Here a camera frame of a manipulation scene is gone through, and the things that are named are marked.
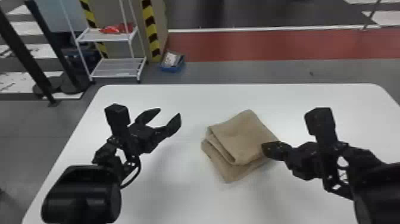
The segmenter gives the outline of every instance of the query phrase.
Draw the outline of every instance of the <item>white floor line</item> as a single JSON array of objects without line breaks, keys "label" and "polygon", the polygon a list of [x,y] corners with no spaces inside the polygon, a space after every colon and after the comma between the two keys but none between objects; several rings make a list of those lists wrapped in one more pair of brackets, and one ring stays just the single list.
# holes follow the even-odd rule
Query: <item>white floor line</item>
[{"label": "white floor line", "polygon": [[[60,76],[62,71],[46,71],[46,77]],[[0,94],[31,94],[35,81],[27,72],[0,73]],[[56,99],[79,99],[81,94],[66,95],[64,93],[53,94]]]},{"label": "white floor line", "polygon": [[[279,26],[279,27],[242,27],[242,28],[213,28],[213,29],[169,29],[170,33],[213,33],[213,32],[256,32],[274,30],[336,30],[360,29],[364,25],[334,25],[334,26]],[[369,25],[370,29],[378,29],[378,25]]]},{"label": "white floor line", "polygon": [[[376,3],[376,0],[345,0],[349,4],[373,4]],[[382,0],[381,3],[396,3],[400,2],[400,0]]]},{"label": "white floor line", "polygon": [[[33,58],[57,58],[55,52],[48,43],[26,44],[26,47],[32,54]],[[7,45],[0,45],[0,58],[12,57],[14,53]]]},{"label": "white floor line", "polygon": [[[364,15],[369,16],[370,11],[363,11]],[[372,20],[381,26],[400,25],[400,11],[376,11]]]},{"label": "white floor line", "polygon": [[18,8],[7,13],[7,15],[29,15],[30,11],[26,7],[26,5],[21,5]]},{"label": "white floor line", "polygon": [[20,36],[43,34],[39,25],[33,21],[11,22],[11,25]]}]

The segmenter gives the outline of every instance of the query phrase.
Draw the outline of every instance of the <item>white table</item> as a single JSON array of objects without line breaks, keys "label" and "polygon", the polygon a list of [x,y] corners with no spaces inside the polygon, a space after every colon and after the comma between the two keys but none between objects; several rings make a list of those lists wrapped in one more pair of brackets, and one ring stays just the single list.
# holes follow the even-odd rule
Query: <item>white table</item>
[{"label": "white table", "polygon": [[104,108],[126,105],[131,118],[160,107],[150,123],[164,125],[176,113],[183,125],[150,155],[142,173],[123,193],[116,223],[356,223],[352,202],[323,190],[321,180],[292,176],[283,162],[264,166],[225,184],[201,151],[208,125],[248,108],[281,140],[313,141],[304,114],[331,107],[341,141],[369,148],[386,162],[400,161],[400,107],[379,86],[356,85],[113,85],[99,90],[50,171],[23,223],[43,223],[45,195],[71,164],[90,164],[110,136]]}]

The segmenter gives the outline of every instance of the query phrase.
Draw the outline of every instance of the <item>cable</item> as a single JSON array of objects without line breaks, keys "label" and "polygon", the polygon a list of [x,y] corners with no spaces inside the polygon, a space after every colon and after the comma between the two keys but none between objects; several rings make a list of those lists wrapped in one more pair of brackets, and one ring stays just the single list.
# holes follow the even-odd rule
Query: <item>cable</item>
[{"label": "cable", "polygon": [[136,178],[137,178],[137,176],[139,176],[139,173],[140,173],[140,171],[142,170],[142,163],[140,162],[140,158],[139,158],[139,156],[136,156],[136,166],[137,166],[137,171],[136,171],[136,173],[132,176],[132,178],[129,180],[129,181],[127,181],[126,183],[124,183],[124,184],[122,184],[121,185],[121,189],[124,189],[124,188],[126,188],[128,185],[130,185]]}]

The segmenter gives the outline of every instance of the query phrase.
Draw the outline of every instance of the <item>black pole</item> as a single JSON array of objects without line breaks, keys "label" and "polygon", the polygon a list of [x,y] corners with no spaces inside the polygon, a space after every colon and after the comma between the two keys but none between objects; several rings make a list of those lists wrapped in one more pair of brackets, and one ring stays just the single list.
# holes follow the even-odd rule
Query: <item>black pole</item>
[{"label": "black pole", "polygon": [[[380,2],[382,2],[382,0],[377,0],[376,3],[374,4],[374,7],[373,7],[373,9],[372,9],[372,11],[371,11],[370,16],[368,16],[368,19],[369,19],[369,20],[372,20],[372,17],[375,15],[376,10],[378,10],[378,7],[379,7],[379,5],[380,5]],[[365,30],[365,29],[368,27],[368,25],[369,25],[369,21],[368,21],[368,23],[366,23],[366,24],[364,25],[364,27],[363,27],[361,30]]]},{"label": "black pole", "polygon": [[47,97],[51,104],[56,104],[56,100],[51,95],[50,89],[52,89],[50,81],[47,79],[38,63],[33,59],[29,50],[26,48],[24,42],[14,30],[5,14],[0,8],[0,35],[3,40],[14,52],[15,56],[21,61],[22,65],[28,71],[29,75],[36,82],[38,87],[42,90],[44,96]]},{"label": "black pole", "polygon": [[35,18],[40,29],[43,31],[43,34],[45,35],[51,48],[57,55],[57,58],[59,59],[61,65],[64,68],[64,71],[65,71],[66,75],[68,76],[68,78],[70,79],[71,83],[75,86],[75,88],[82,91],[83,88],[82,88],[81,84],[77,80],[76,76],[73,74],[73,71],[72,71],[70,65],[68,64],[67,60],[64,57],[63,52],[61,51],[60,45],[58,44],[57,41],[55,41],[54,35],[50,31],[49,27],[46,24],[45,19],[43,18],[42,14],[40,13],[38,5],[36,4],[36,2],[34,0],[25,1],[25,5],[29,9],[29,11],[32,13],[32,15]]}]

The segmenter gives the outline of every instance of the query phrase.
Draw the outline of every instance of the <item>gray floor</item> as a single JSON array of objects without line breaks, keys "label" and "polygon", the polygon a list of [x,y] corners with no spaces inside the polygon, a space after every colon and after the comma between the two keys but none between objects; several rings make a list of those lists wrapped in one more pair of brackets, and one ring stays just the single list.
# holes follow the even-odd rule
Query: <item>gray floor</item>
[{"label": "gray floor", "polygon": [[[150,65],[143,71],[143,85],[362,82],[384,87],[400,102],[399,64],[400,60],[228,61],[188,63],[178,74]],[[56,108],[48,108],[45,101],[0,101],[0,187],[5,190],[0,223],[21,222],[96,91],[107,83],[136,84],[134,79],[98,80],[81,100],[63,101]]]}]

